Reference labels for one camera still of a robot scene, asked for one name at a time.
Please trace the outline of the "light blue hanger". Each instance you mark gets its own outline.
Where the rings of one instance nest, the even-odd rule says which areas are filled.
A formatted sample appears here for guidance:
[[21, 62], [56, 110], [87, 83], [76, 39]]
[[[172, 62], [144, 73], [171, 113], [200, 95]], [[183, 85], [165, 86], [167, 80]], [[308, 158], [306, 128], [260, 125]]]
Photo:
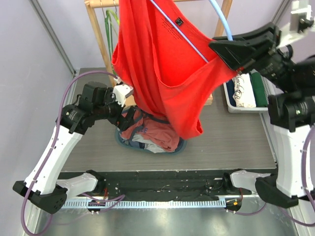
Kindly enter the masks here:
[[209, 48], [213, 39], [202, 33], [191, 23], [172, 0], [150, 1], [153, 11], [150, 18], [155, 21], [154, 39], [159, 54], [168, 60], [180, 63], [206, 64], [223, 61]]

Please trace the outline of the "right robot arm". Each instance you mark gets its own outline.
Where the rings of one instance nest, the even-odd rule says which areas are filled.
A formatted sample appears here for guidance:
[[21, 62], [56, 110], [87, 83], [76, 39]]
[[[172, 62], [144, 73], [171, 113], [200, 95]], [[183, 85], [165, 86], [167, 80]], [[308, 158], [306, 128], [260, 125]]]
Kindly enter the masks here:
[[209, 44], [230, 69], [240, 75], [256, 70], [281, 90], [268, 96], [270, 123], [281, 142], [277, 173], [231, 172], [222, 182], [227, 194], [247, 189], [282, 208], [294, 207], [301, 199], [314, 200], [307, 149], [315, 132], [315, 58], [299, 63], [291, 59], [292, 43], [314, 29], [314, 20], [307, 19], [283, 28], [268, 23], [231, 40], [215, 37]]

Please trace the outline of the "grey tank top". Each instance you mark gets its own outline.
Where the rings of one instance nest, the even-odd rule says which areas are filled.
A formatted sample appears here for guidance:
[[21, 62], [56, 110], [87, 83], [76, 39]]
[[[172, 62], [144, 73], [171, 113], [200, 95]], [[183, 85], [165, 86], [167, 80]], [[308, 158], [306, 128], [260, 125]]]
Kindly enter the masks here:
[[151, 140], [144, 139], [141, 135], [136, 135], [132, 138], [133, 142], [138, 142], [143, 146], [144, 150], [150, 151], [152, 153], [164, 153], [166, 152], [162, 147], [155, 144]]

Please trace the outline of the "dark green hanger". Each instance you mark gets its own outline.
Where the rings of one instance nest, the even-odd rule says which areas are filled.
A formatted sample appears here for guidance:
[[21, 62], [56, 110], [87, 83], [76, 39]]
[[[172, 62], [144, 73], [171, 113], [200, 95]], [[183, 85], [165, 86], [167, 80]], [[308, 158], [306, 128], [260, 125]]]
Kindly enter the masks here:
[[109, 10], [105, 11], [105, 31], [108, 43], [109, 54], [112, 56], [114, 47], [113, 47], [113, 26], [112, 26], [112, 19]]

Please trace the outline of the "lime green hanger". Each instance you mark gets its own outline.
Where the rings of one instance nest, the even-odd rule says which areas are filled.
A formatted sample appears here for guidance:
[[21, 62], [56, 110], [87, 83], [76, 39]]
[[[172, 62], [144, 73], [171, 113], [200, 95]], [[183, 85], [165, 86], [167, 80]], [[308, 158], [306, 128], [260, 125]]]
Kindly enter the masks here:
[[113, 10], [110, 10], [110, 9], [106, 10], [106, 12], [108, 14], [110, 14], [115, 19], [117, 25], [119, 26], [120, 25], [120, 19], [119, 19], [118, 15]]

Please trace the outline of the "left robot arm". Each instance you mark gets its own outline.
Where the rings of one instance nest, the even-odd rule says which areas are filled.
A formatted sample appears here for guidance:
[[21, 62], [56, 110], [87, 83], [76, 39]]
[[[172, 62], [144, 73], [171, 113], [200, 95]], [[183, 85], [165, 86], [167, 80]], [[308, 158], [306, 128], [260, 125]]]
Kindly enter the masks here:
[[85, 84], [75, 103], [62, 108], [51, 140], [33, 171], [25, 180], [15, 182], [13, 190], [49, 214], [78, 195], [100, 196], [105, 178], [97, 172], [88, 170], [70, 179], [59, 179], [59, 175], [74, 147], [96, 121], [107, 120], [121, 131], [133, 125], [136, 109], [130, 107], [126, 115], [122, 114], [132, 94], [133, 88], [124, 83], [113, 88], [99, 82]]

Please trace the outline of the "red tank top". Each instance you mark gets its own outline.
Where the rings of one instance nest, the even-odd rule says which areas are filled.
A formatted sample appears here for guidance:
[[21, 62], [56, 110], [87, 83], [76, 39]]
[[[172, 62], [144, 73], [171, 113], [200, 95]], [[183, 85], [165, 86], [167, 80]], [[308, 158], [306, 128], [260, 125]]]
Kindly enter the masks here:
[[224, 62], [196, 64], [168, 60], [154, 39], [155, 13], [150, 0], [120, 1], [118, 44], [112, 63], [120, 78], [134, 89], [137, 106], [166, 118], [183, 139], [203, 133], [199, 116], [209, 95], [236, 73]]

